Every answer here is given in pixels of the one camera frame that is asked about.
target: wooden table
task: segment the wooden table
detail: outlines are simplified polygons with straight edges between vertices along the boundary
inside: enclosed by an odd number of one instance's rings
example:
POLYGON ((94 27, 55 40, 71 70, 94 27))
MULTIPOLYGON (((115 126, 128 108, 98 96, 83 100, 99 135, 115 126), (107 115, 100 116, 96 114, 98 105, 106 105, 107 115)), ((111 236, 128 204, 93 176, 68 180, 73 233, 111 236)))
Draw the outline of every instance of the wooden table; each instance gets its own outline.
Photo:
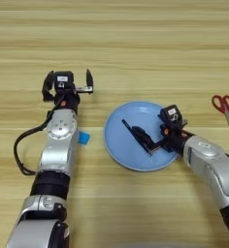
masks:
MULTIPOLYGON (((79 123, 91 134, 75 164, 68 206, 71 247, 184 242, 229 247, 210 190, 179 158, 141 173, 114 162, 103 144, 109 113, 128 101, 177 104, 187 129, 229 152, 225 118, 211 104, 229 94, 229 0, 0 0, 0 248, 5 246, 32 177, 16 167, 16 137, 45 119, 50 70, 72 70, 95 94, 82 96, 79 123)), ((45 133, 19 153, 36 169, 45 133)))

